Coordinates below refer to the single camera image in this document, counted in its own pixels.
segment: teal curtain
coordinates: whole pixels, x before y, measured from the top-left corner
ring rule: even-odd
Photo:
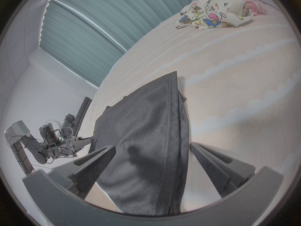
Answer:
[[[96,23],[129,50],[160,22],[192,0],[58,0]],[[123,55],[80,17],[49,2],[40,47],[72,71],[99,86]]]

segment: pile of clothes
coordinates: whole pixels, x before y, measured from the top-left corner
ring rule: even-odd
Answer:
[[[237,27],[254,15],[265,14],[262,4],[259,0],[193,0],[182,9],[175,27]]]

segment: beige bed sheet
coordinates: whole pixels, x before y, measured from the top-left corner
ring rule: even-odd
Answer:
[[[256,172],[266,165],[285,175],[271,209],[300,164],[301,48],[282,13],[269,5],[266,10],[267,15],[237,28],[178,30],[179,14],[162,22],[112,67],[79,135],[93,135],[107,105],[176,70],[179,90],[187,98],[190,141],[253,164]],[[190,152],[181,211],[219,199]]]

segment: curtain pleat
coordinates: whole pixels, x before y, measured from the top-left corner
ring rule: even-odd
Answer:
[[[178,13],[191,0],[58,0],[88,17],[126,50]],[[40,47],[92,84],[99,86],[123,55],[83,19],[50,0]]]

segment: curtain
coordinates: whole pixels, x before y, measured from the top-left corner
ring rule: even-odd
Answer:
[[[129,50],[160,22],[192,0],[58,0],[97,24]],[[66,67],[99,86],[123,55],[110,40],[58,3],[49,2],[40,47]]]

